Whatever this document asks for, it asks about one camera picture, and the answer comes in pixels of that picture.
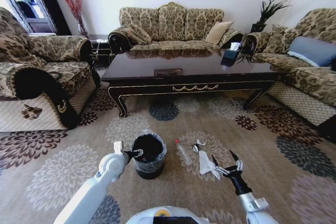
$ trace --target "side table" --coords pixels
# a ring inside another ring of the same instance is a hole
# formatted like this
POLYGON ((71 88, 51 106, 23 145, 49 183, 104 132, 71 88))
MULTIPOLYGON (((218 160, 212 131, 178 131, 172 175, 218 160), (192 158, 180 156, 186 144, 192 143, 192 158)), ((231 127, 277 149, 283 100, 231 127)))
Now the side table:
POLYGON ((112 61, 112 52, 107 35, 89 35, 89 39, 92 44, 92 59, 96 63, 108 67, 112 61))

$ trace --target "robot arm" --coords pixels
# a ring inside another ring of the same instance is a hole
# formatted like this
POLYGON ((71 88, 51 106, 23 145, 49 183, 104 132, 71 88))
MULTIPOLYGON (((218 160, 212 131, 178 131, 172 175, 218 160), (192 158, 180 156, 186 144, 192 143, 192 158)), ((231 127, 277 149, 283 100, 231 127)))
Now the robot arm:
POLYGON ((114 153, 106 155, 99 163, 99 171, 89 178, 70 199, 54 221, 55 224, 89 223, 104 200, 107 187, 123 174, 126 164, 136 154, 122 152, 122 142, 114 143, 114 153))
POLYGON ((268 207, 266 199, 256 199, 252 194, 252 189, 247 186, 241 174, 243 172, 243 161, 239 160, 237 155, 231 150, 231 155, 236 161, 236 165, 228 168, 221 168, 215 157, 212 156, 215 170, 229 178, 236 188, 236 195, 246 212, 246 222, 248 224, 279 224, 265 209, 268 207))

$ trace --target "throw pillow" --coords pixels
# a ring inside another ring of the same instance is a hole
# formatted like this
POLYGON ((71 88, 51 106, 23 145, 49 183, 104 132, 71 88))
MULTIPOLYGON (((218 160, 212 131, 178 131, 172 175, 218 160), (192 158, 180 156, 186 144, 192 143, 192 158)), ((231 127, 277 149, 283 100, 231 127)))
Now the throw pillow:
POLYGON ((22 39, 14 34, 0 34, 0 62, 27 63, 43 67, 47 62, 28 51, 22 39))
POLYGON ((130 27, 125 28, 123 32, 134 45, 146 45, 146 41, 137 36, 130 27))
POLYGON ((131 24, 130 27, 133 30, 133 32, 147 44, 152 42, 151 36, 149 36, 149 34, 143 28, 135 24, 131 24))
POLYGON ((290 44, 288 55, 299 58, 314 67, 326 67, 336 60, 336 45, 319 39, 297 37, 290 44))
POLYGON ((286 54, 292 41, 300 35, 300 31, 295 28, 273 25, 273 31, 264 53, 286 54))
POLYGON ((232 24, 233 21, 216 22, 206 36, 205 41, 217 45, 220 42, 224 33, 227 31, 227 29, 229 29, 232 24))

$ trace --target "beige pillow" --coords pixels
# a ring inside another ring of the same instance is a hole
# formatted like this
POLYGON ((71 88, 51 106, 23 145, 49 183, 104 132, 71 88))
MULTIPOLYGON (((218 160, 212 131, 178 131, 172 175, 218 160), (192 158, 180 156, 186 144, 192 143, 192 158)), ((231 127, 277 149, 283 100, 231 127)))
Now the beige pillow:
POLYGON ((149 36, 149 34, 143 28, 134 24, 131 24, 130 27, 133 30, 133 32, 147 44, 152 42, 151 36, 149 36))
POLYGON ((299 30, 285 26, 273 25, 271 37, 264 53, 286 54, 292 41, 301 35, 299 30))
POLYGON ((123 30, 125 35, 129 38, 129 40, 135 45, 146 45, 146 41, 141 39, 138 35, 136 35, 132 28, 127 27, 123 30))
POLYGON ((227 29, 233 24, 233 21, 216 22, 205 38, 206 42, 218 44, 227 29))

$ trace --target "trash bin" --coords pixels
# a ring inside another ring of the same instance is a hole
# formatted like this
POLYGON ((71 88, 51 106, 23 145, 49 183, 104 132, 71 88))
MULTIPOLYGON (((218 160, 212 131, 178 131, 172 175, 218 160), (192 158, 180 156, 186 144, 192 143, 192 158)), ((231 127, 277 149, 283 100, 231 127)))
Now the trash bin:
POLYGON ((157 134, 149 130, 144 131, 134 140, 131 149, 143 149, 143 155, 133 159, 135 170, 140 177, 154 179, 161 174, 167 147, 157 134))

